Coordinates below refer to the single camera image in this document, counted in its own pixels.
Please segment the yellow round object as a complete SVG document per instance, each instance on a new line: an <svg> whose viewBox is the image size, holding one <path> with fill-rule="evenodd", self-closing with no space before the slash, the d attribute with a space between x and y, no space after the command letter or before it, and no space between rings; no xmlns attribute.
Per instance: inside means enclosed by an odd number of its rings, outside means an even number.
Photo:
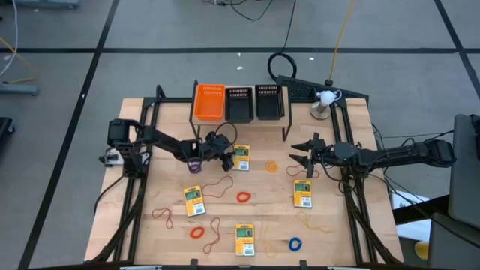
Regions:
<svg viewBox="0 0 480 270"><path fill-rule="evenodd" d="M417 241L414 244L414 252L422 260L428 260L429 243L426 241Z"/></svg>

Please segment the black beam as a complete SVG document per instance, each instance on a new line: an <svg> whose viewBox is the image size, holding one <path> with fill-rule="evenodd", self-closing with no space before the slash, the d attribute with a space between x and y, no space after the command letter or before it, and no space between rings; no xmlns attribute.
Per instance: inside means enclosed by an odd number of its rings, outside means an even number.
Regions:
<svg viewBox="0 0 480 270"><path fill-rule="evenodd" d="M407 224L415 221L427 220L433 214L448 215L449 195L430 199L426 202L413 203L393 210L396 225Z"/></svg>

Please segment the red rubber band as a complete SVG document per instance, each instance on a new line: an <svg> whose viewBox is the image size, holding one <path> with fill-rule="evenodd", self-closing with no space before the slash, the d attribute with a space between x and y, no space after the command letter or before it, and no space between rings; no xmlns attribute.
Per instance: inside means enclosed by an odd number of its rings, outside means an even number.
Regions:
<svg viewBox="0 0 480 270"><path fill-rule="evenodd" d="M169 208L156 208L151 212L151 216L154 219L165 217L165 227L168 230L173 229L172 211Z"/></svg>
<svg viewBox="0 0 480 270"><path fill-rule="evenodd" d="M300 176L301 174L304 174L305 176L308 175L308 171L302 166L302 165L298 165L298 166L288 166L286 168L286 174L288 176ZM317 170L314 170L312 172L312 178L313 179L318 179L320 177L320 173L317 171Z"/></svg>
<svg viewBox="0 0 480 270"><path fill-rule="evenodd" d="M221 193L219 194L213 194L213 193L206 193L206 188L209 188L209 187L215 187L215 186L218 186L219 184L221 184L222 182L229 182L229 184L222 190ZM234 181L233 181L233 178L229 175L227 176L224 176L222 177L220 180L216 181L216 182L213 182L213 183L208 183L208 184L205 184L201 187L201 191L202 191L202 195L204 197L211 197L211 198L215 198L215 199L220 199L224 196L224 194L230 189L232 188L234 185Z"/></svg>
<svg viewBox="0 0 480 270"><path fill-rule="evenodd" d="M208 244L205 244L203 246L202 251L204 254L210 254L212 252L213 246L220 241L221 239L220 225L221 225L221 219L219 217L214 217L211 220L210 227L213 233L216 235L216 238L212 242L209 242Z"/></svg>

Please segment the black floor object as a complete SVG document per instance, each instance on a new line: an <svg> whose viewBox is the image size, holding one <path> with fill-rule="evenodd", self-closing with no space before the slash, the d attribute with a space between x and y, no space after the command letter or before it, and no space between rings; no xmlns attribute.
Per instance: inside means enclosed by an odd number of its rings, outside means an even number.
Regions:
<svg viewBox="0 0 480 270"><path fill-rule="evenodd" d="M0 117L0 148L6 144L14 132L13 120L7 117Z"/></svg>

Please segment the white paper box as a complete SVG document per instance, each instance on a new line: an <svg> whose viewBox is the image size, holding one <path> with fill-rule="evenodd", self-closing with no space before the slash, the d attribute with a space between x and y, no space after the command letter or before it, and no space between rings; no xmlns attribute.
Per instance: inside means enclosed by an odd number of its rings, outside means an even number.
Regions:
<svg viewBox="0 0 480 270"><path fill-rule="evenodd" d="M393 190L391 192L391 204L394 210L411 206L411 203L422 203L428 201L427 197L407 192ZM431 220L419 220L397 225L397 234L402 238L429 242L431 234Z"/></svg>

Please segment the yellow crayon box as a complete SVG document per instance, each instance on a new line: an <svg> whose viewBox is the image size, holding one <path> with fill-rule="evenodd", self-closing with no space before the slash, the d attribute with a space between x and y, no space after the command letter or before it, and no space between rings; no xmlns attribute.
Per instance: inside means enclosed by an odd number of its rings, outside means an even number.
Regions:
<svg viewBox="0 0 480 270"><path fill-rule="evenodd" d="M206 213L203 194L200 186L184 189L186 212L189 218Z"/></svg>
<svg viewBox="0 0 480 270"><path fill-rule="evenodd" d="M255 255L254 225L249 223L235 225L235 255L253 257Z"/></svg>
<svg viewBox="0 0 480 270"><path fill-rule="evenodd" d="M311 180L296 179L293 182L293 204L296 208L313 207Z"/></svg>
<svg viewBox="0 0 480 270"><path fill-rule="evenodd" d="M251 147L249 145L234 145L233 169L238 171L250 170Z"/></svg>

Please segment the yellow rubber band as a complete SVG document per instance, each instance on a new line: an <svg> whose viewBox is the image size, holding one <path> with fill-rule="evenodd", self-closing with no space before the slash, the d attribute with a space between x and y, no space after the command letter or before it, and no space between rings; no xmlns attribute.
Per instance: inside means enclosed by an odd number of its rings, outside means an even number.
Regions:
<svg viewBox="0 0 480 270"><path fill-rule="evenodd" d="M309 229L309 230L318 231L318 232L321 232L321 233L324 233L324 234L328 234L328 233L331 232L328 227L314 226L311 223L310 216L307 213L305 213L304 211L300 211L295 217L298 221L300 221L302 224L304 224L306 226L306 228Z"/></svg>
<svg viewBox="0 0 480 270"><path fill-rule="evenodd" d="M260 223L260 241L264 247L264 253L268 258L275 258L278 254L275 247L272 245L272 241L268 238L269 222L262 221Z"/></svg>

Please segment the gray furniture foot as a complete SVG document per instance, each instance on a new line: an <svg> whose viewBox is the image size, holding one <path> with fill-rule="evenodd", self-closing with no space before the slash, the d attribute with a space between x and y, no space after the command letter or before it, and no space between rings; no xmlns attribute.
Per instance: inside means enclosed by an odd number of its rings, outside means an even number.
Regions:
<svg viewBox="0 0 480 270"><path fill-rule="evenodd" d="M36 85L23 85L16 83L0 82L0 94L17 94L17 95L38 95L38 87Z"/></svg>

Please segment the gray furniture base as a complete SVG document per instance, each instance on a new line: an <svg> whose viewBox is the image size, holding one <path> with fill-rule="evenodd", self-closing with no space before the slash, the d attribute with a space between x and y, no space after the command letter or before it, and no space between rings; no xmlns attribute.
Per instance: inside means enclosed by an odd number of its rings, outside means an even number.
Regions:
<svg viewBox="0 0 480 270"><path fill-rule="evenodd" d="M16 5L29 8L77 9L80 0L9 0Z"/></svg>

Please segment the white bulb lamp wooden base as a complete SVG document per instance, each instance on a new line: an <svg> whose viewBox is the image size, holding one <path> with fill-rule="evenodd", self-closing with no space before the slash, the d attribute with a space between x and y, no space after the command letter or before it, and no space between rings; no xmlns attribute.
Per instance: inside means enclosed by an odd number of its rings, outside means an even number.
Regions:
<svg viewBox="0 0 480 270"><path fill-rule="evenodd" d="M331 105L339 100L342 97L343 93L341 90L336 90L336 91L322 91L319 93L316 93L317 101L315 101L311 108L310 108L310 114L315 118L319 120L325 120L327 119L332 112Z"/></svg>

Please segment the black plastic basket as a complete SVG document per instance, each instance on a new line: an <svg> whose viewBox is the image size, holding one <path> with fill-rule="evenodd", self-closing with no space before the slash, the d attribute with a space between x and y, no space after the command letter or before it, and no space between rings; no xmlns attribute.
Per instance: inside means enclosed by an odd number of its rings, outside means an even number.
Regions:
<svg viewBox="0 0 480 270"><path fill-rule="evenodd" d="M277 121L284 117L283 91L280 85L255 85L256 117Z"/></svg>
<svg viewBox="0 0 480 270"><path fill-rule="evenodd" d="M225 120L234 124L251 123L254 119L251 87L226 88Z"/></svg>

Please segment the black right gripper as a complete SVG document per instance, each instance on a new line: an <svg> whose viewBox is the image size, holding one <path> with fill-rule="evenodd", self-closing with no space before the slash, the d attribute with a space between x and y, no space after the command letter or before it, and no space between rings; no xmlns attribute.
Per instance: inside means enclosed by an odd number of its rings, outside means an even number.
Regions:
<svg viewBox="0 0 480 270"><path fill-rule="evenodd" d="M324 139L320 139L318 133L313 134L313 139L309 139L307 142L291 145L293 149L310 152L309 156L300 156L296 154L290 154L289 157L294 161L302 165L307 170L307 178L311 179L314 175L314 166L320 164L322 167L325 165L325 161L335 159L333 146L326 145Z"/></svg>

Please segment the gray metal cabinet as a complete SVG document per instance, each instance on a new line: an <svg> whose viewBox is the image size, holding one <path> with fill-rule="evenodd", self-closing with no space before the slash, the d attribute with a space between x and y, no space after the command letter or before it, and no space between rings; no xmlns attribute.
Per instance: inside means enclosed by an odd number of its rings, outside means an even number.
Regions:
<svg viewBox="0 0 480 270"><path fill-rule="evenodd" d="M454 117L453 147L447 213L432 216L428 266L480 270L480 116Z"/></svg>

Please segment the black perforated panel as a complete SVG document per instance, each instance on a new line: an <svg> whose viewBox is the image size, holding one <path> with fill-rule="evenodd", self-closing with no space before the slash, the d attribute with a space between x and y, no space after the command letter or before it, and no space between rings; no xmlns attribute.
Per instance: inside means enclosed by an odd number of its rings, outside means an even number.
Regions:
<svg viewBox="0 0 480 270"><path fill-rule="evenodd" d="M342 96L345 98L364 98L366 102L369 101L369 96L367 94L362 94L359 92L349 91L342 88L336 88L333 86L327 86L283 75L279 75L277 77L276 83L280 86L286 86L289 89L290 96L297 99L311 99L316 97L317 92L327 90L335 92L339 90L342 92Z"/></svg>

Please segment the orange plastic basket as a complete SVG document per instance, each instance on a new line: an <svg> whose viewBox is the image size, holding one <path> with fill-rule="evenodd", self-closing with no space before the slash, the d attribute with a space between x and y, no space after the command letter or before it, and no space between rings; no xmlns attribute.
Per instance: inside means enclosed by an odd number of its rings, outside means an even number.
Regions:
<svg viewBox="0 0 480 270"><path fill-rule="evenodd" d="M196 87L193 114L203 121L219 121L224 116L226 86L199 84Z"/></svg>

